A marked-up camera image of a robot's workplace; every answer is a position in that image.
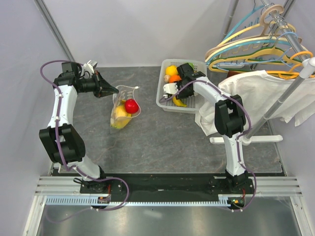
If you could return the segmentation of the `clear polka dot zip bag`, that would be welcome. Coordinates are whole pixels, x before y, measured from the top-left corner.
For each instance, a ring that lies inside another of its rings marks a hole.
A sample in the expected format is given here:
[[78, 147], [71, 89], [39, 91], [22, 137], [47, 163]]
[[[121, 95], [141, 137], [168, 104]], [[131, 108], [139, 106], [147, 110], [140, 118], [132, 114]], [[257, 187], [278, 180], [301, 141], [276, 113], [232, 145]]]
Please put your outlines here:
[[139, 86], [116, 86], [119, 93], [113, 95], [113, 109], [110, 116], [110, 134], [125, 128], [133, 118], [141, 114], [138, 103]]

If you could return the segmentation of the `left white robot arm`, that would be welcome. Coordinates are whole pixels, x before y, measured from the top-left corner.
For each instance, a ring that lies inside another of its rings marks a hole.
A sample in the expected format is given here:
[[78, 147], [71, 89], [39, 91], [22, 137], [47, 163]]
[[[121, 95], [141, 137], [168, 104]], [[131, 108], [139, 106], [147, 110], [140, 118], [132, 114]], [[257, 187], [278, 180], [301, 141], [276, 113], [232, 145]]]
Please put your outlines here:
[[97, 71], [97, 62], [85, 64], [60, 60], [61, 74], [53, 81], [44, 78], [54, 89], [55, 101], [47, 128], [41, 129], [39, 138], [53, 163], [59, 163], [67, 171], [76, 171], [85, 181], [91, 181], [96, 193], [104, 193], [108, 188], [102, 168], [87, 157], [83, 139], [73, 126], [73, 113], [78, 94], [92, 93], [96, 98], [117, 94]]

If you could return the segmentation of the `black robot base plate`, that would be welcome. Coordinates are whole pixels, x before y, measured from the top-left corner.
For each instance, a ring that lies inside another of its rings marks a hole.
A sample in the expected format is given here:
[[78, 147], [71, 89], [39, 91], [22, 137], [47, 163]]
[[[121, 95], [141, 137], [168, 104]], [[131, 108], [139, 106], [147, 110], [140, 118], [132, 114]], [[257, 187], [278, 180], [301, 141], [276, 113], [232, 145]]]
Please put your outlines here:
[[104, 182], [75, 178], [81, 194], [109, 194], [122, 202], [133, 200], [216, 200], [220, 194], [249, 196], [254, 183], [248, 178], [233, 185], [226, 174], [115, 174]]

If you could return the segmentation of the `yellow pear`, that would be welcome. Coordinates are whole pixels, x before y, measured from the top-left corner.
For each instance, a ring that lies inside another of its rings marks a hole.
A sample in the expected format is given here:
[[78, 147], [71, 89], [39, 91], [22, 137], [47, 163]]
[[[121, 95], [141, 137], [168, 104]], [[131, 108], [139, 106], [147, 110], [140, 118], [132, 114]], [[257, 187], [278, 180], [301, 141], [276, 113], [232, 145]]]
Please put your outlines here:
[[119, 105], [115, 108], [114, 120], [115, 123], [120, 123], [120, 125], [123, 123], [129, 123], [131, 120], [131, 114], [126, 112], [124, 105]]

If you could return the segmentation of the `red apple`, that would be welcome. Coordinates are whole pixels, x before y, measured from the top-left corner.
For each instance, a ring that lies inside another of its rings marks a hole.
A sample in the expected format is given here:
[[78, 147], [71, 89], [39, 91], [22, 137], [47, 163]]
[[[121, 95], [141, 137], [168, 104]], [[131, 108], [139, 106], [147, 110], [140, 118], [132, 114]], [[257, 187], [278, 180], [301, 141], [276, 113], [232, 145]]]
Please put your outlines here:
[[139, 106], [134, 99], [128, 99], [124, 103], [124, 107], [127, 113], [135, 114], [139, 110]]

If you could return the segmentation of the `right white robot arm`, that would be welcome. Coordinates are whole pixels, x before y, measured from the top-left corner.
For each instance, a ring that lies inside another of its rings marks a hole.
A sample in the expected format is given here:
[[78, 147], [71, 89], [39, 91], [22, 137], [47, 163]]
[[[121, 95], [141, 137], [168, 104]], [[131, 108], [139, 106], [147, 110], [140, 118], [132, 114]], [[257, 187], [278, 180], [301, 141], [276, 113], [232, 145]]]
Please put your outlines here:
[[176, 83], [177, 99], [197, 93], [214, 106], [214, 125], [223, 137], [227, 157], [225, 187], [230, 193], [238, 193], [243, 188], [243, 181], [248, 178], [240, 137], [250, 119], [246, 118], [242, 98], [219, 89], [204, 73], [194, 72], [188, 63], [178, 66], [177, 71], [181, 78]]

